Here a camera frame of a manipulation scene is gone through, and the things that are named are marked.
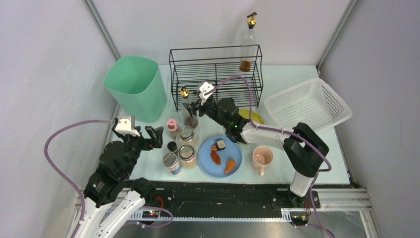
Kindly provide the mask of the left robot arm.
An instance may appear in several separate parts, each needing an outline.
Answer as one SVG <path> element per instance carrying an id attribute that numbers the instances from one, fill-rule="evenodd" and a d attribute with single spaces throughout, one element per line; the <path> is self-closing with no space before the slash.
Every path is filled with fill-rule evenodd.
<path id="1" fill-rule="evenodd" d="M 163 127 L 135 126 L 130 116 L 116 118 L 112 131 L 120 139 L 108 143 L 99 166 L 83 191 L 81 220 L 71 238 L 112 238 L 139 208 L 153 197 L 156 187 L 145 178 L 130 180 L 141 152 L 163 146 Z"/>

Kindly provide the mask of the glass oil bottle gold spout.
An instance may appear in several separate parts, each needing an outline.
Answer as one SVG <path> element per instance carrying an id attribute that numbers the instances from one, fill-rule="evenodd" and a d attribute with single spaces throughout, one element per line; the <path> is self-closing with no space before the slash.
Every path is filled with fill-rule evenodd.
<path id="1" fill-rule="evenodd" d="M 256 16 L 256 12 L 253 12 L 247 16 L 247 28 L 242 34 L 241 58 L 239 65 L 239 70 L 242 72 L 249 72 L 251 70 L 256 40 L 254 33 Z"/>

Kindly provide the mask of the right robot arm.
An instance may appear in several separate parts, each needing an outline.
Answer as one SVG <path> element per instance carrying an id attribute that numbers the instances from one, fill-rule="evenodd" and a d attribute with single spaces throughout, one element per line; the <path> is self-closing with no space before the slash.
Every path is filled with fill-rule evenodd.
<path id="1" fill-rule="evenodd" d="M 208 116 L 221 125 L 232 142 L 261 144 L 282 149 L 295 169 L 294 178 L 287 190 L 289 202 L 303 205 L 329 148 L 305 123 L 300 122 L 292 131 L 264 126 L 246 119 L 239 113 L 233 98 L 216 101 L 209 96 L 206 101 L 197 99 L 184 102 L 182 108 L 189 116 Z"/>

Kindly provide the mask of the glass jar beige contents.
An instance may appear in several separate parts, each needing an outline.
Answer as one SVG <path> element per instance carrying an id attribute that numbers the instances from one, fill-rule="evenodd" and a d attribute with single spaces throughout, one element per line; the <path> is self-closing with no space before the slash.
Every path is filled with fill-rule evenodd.
<path id="1" fill-rule="evenodd" d="M 198 164 L 197 154 L 191 145 L 182 145 L 178 151 L 180 164 L 185 169 L 193 169 Z"/>
<path id="2" fill-rule="evenodd" d="M 192 147 L 196 147 L 199 142 L 199 138 L 197 134 L 194 131 L 194 128 L 185 125 L 180 128 L 178 135 L 177 135 L 177 142 L 178 145 L 184 146 L 184 145 L 190 145 Z"/>

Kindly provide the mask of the silver lid shaker jar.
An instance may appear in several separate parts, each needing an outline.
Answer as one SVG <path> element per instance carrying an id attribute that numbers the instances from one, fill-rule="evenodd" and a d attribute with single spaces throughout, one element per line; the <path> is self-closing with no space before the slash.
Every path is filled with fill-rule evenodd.
<path id="1" fill-rule="evenodd" d="M 168 171 L 173 175 L 177 176 L 182 171 L 182 166 L 178 161 L 178 157 L 175 153 L 169 152 L 163 156 L 163 164 L 168 169 Z"/>

